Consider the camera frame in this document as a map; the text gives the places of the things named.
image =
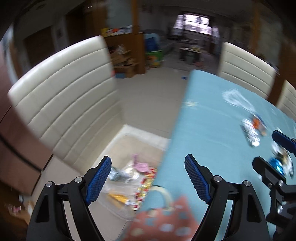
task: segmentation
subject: chair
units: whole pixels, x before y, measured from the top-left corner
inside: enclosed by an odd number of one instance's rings
[[[287,80],[285,80],[276,107],[296,121],[296,89]]]
[[[224,42],[217,75],[267,99],[275,69],[253,54]]]
[[[28,128],[84,174],[123,126],[104,39],[93,37],[50,56],[8,96]]]

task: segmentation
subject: white chair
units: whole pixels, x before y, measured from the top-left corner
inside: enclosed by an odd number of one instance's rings
[[[253,54],[227,42],[222,44],[218,76],[267,99],[275,69]]]
[[[296,89],[285,80],[276,107],[296,121]]]
[[[8,93],[35,136],[81,174],[123,125],[112,71],[104,39],[93,37],[39,63]]]

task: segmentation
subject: white leather upholstery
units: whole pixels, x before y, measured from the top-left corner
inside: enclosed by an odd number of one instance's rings
[[[253,54],[224,42],[218,76],[267,99],[274,82],[275,70]]]
[[[296,89],[287,80],[285,80],[276,107],[296,121]]]
[[[8,93],[35,136],[81,174],[122,127],[112,71],[104,39],[93,37],[50,56]]]

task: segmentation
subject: blue shiny object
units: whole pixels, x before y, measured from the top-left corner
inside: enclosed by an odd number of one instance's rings
[[[278,159],[271,158],[269,160],[269,164],[272,165],[280,174],[285,176],[283,166],[282,166],[281,162]]]

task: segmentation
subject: metal screw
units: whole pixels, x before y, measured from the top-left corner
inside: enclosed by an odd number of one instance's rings
[[[220,182],[220,181],[222,181],[222,177],[220,177],[220,176],[214,176],[214,180],[216,182]]]
[[[249,181],[244,181],[244,184],[249,187],[251,185],[251,183]]]
[[[52,181],[49,181],[45,184],[48,188],[52,186]]]
[[[277,208],[278,214],[280,214],[282,211],[283,211],[283,206],[279,205],[278,208]]]
[[[80,182],[82,182],[82,177],[76,177],[76,178],[74,179],[74,182],[76,182],[76,183],[80,183]]]

